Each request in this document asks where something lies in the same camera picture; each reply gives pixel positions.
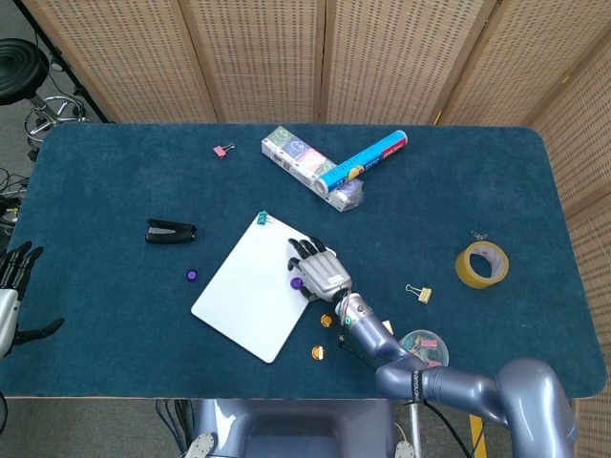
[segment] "clear container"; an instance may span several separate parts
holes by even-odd
[[[401,346],[420,358],[427,367],[448,365],[450,353],[443,340],[434,332],[416,329],[399,341]]]

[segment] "packing tape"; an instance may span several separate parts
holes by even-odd
[[[471,267],[471,255],[479,255],[490,263],[492,274],[482,277]],[[498,246],[489,241],[476,241],[458,255],[456,273],[458,277],[471,288],[484,289],[500,282],[509,272],[509,258]]]

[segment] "white board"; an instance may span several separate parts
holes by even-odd
[[[268,221],[254,218],[191,313],[270,364],[306,309],[306,298],[290,286],[297,273],[286,266],[297,256],[288,239],[307,237]]]

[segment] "stool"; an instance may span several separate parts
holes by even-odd
[[[24,99],[32,104],[23,122],[28,143],[32,146],[29,154],[32,160],[50,128],[63,122],[89,121],[80,100],[66,94],[42,99],[36,93],[48,74],[49,60],[36,45],[18,38],[0,40],[0,105]]]

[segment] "table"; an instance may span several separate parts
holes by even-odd
[[[335,161],[403,128],[406,150],[363,175],[365,201],[340,214],[261,154],[276,126],[63,125],[36,163],[12,246],[43,245],[22,328],[64,326],[3,360],[10,396],[379,397],[365,364],[308,306],[268,365],[190,314],[260,210],[337,251],[395,335],[440,335],[454,367],[489,376],[513,358],[556,370],[567,395],[600,391],[605,369],[552,172],[525,128],[286,125]],[[225,160],[216,145],[236,144]],[[183,245],[144,242],[146,219],[198,226]],[[456,256],[487,233],[511,269],[486,290],[464,285]],[[198,269],[200,279],[185,273]],[[432,288],[428,305],[404,290]],[[327,357],[314,361],[313,345]]]

